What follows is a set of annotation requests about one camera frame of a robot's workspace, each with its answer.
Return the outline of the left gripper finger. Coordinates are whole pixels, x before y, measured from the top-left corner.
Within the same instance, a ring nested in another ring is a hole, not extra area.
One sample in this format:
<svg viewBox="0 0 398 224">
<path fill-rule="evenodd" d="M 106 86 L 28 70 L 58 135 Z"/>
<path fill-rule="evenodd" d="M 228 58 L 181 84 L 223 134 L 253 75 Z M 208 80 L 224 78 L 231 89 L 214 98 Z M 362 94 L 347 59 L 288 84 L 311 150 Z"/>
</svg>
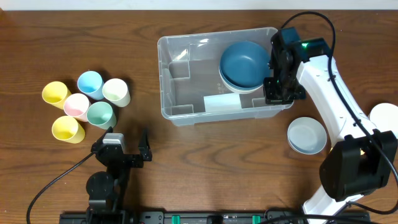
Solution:
<svg viewBox="0 0 398 224">
<path fill-rule="evenodd" d="M 96 141 L 97 145 L 101 145 L 103 143 L 103 139 L 104 137 L 108 134 L 108 133 L 113 133 L 113 127 L 110 126 L 105 132 L 104 134 Z"/>
<path fill-rule="evenodd" d="M 139 148 L 139 152 L 140 152 L 140 155 L 141 155 L 143 161 L 151 161 L 152 160 L 152 151 L 149 146 L 149 140 L 148 140 L 148 135 L 147 135 L 146 130 L 143 130 L 143 132 L 142 132 L 142 136 L 140 138 L 138 148 Z"/>
</svg>

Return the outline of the beige large bowl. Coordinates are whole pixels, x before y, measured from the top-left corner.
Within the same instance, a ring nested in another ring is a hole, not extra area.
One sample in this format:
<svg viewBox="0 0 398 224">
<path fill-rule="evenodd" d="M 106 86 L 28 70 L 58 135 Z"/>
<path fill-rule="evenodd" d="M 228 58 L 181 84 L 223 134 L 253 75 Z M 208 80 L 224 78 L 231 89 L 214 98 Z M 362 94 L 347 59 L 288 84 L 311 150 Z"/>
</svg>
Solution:
<svg viewBox="0 0 398 224">
<path fill-rule="evenodd" d="M 233 86 L 232 84 L 229 84 L 226 80 L 222 79 L 223 84 L 225 85 L 225 87 L 227 89 L 229 89 L 230 91 L 234 92 L 234 93 L 239 93 L 239 94 L 250 94 L 253 93 L 255 91 L 257 91 L 258 89 L 260 89 L 262 87 L 258 86 L 258 87 L 254 87 L 254 88 L 248 88 L 248 89 L 244 89 L 244 88 L 238 88 Z"/>
</svg>

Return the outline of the dark blue bowl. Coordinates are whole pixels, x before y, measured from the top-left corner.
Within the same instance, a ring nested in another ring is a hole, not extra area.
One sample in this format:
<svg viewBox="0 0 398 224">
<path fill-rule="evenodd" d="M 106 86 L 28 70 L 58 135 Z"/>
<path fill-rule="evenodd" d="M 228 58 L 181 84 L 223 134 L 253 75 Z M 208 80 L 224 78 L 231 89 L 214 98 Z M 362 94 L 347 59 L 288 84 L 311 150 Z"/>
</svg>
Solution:
<svg viewBox="0 0 398 224">
<path fill-rule="evenodd" d="M 232 84 L 230 81 L 228 81 L 228 80 L 226 79 L 225 75 L 224 75 L 223 72 L 221 71 L 221 68 L 219 68 L 219 73 L 220 73 L 221 81 L 222 81 L 222 79 L 224 79 L 224 80 L 226 80 L 229 84 Z"/>
<path fill-rule="evenodd" d="M 221 71 L 232 84 L 252 88 L 263 85 L 265 78 L 270 77 L 268 63 L 270 55 L 261 45 L 242 41 L 230 45 L 221 55 Z"/>
</svg>

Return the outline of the grey small bowl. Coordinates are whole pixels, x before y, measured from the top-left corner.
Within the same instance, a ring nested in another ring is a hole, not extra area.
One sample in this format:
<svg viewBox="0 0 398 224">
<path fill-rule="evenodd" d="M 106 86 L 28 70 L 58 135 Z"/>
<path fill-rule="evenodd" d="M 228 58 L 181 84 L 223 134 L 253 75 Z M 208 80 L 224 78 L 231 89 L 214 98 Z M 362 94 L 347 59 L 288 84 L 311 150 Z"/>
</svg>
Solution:
<svg viewBox="0 0 398 224">
<path fill-rule="evenodd" d="M 287 129 L 289 146 L 296 152 L 312 155 L 324 149 L 327 143 L 325 128 L 320 122 L 309 117 L 293 120 Z"/>
</svg>

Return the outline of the clear plastic storage container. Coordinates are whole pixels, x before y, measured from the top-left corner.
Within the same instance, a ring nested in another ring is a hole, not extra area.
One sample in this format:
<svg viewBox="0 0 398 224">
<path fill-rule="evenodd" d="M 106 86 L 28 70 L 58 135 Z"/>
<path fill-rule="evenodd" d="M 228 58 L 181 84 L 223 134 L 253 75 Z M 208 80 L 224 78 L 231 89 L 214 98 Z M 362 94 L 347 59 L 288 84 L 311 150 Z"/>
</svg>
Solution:
<svg viewBox="0 0 398 224">
<path fill-rule="evenodd" d="M 270 118 L 290 105 L 268 105 L 262 88 L 235 93 L 220 75 L 220 58 L 232 44 L 250 41 L 271 51 L 274 27 L 164 36 L 158 40 L 160 102 L 176 126 Z"/>
</svg>

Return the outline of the white small bowl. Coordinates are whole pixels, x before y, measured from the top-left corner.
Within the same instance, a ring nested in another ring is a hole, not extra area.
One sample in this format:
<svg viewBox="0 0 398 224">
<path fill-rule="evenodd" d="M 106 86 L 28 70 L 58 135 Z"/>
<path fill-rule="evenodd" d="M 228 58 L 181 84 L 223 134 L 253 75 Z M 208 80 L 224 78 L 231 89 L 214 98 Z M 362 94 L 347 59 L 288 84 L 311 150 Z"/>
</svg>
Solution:
<svg viewBox="0 0 398 224">
<path fill-rule="evenodd" d="M 380 103 L 370 112 L 368 118 L 380 132 L 392 131 L 397 138 L 398 107 L 391 103 Z"/>
</svg>

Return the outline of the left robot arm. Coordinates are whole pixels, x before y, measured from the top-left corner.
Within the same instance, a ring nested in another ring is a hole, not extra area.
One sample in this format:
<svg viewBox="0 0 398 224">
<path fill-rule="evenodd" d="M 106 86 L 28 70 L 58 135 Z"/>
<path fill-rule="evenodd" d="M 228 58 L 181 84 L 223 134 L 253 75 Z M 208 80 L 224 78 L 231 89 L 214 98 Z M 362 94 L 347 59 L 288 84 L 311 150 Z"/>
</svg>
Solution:
<svg viewBox="0 0 398 224">
<path fill-rule="evenodd" d="M 124 135 L 114 133 L 112 127 L 93 143 L 91 152 L 106 170 L 94 173 L 86 183 L 87 223 L 137 223 L 136 214 L 123 209 L 123 200 L 131 169 L 142 168 L 145 161 L 152 160 L 146 130 L 138 149 L 139 154 L 128 154 Z"/>
</svg>

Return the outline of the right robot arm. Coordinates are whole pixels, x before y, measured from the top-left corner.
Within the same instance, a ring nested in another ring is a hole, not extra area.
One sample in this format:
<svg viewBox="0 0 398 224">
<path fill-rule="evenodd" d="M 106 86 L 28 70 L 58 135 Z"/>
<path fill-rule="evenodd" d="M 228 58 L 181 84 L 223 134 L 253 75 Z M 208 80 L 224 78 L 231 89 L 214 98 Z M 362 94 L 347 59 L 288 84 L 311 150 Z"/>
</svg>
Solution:
<svg viewBox="0 0 398 224">
<path fill-rule="evenodd" d="M 291 27 L 278 30 L 271 44 L 273 76 L 264 79 L 266 103 L 285 105 L 309 95 L 332 143 L 320 166 L 321 186 L 302 205 L 306 222 L 316 223 L 314 215 L 336 215 L 387 185 L 394 172 L 397 138 L 392 131 L 378 130 L 363 113 L 324 39 L 302 40 Z"/>
</svg>

